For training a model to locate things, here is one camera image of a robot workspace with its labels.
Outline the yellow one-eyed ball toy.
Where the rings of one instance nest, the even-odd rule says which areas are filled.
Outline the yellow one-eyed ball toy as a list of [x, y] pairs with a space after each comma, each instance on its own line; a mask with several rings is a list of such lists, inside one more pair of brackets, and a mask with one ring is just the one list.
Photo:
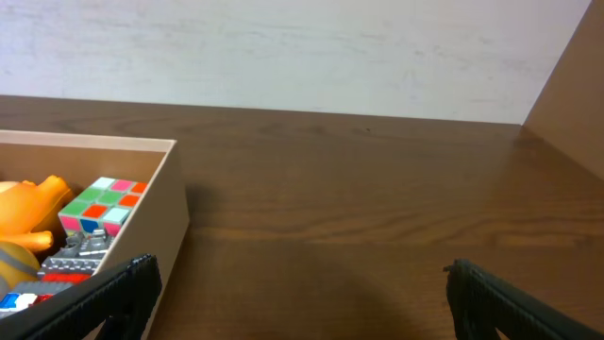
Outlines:
[[11, 242], [1, 242], [1, 295], [25, 281], [36, 281], [41, 266], [28, 249]]

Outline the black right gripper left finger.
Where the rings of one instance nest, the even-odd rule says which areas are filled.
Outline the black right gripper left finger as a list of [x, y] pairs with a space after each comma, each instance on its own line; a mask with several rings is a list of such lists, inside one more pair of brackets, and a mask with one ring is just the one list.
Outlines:
[[1, 320], [1, 340], [140, 339], [162, 289], [158, 260], [143, 254]]

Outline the orange dinosaur toy figure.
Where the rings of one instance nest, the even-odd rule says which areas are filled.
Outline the orange dinosaur toy figure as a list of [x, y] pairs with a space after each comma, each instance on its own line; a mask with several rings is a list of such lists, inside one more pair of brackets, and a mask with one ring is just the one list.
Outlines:
[[74, 198], [67, 182], [49, 176], [42, 183], [1, 182], [1, 240], [34, 253], [51, 248], [61, 229], [59, 212]]

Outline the multicoloured puzzle cube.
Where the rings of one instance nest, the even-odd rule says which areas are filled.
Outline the multicoloured puzzle cube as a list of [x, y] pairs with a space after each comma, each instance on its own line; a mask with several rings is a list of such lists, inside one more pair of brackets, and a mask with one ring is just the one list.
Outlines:
[[68, 235], [104, 230], [116, 236], [146, 189], [144, 182], [98, 178], [58, 213], [59, 221]]

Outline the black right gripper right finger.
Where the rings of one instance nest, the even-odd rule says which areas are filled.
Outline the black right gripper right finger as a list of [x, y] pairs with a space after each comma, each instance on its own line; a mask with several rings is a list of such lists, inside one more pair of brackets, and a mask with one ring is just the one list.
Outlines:
[[603, 334], [465, 259], [444, 268], [459, 340], [603, 340]]

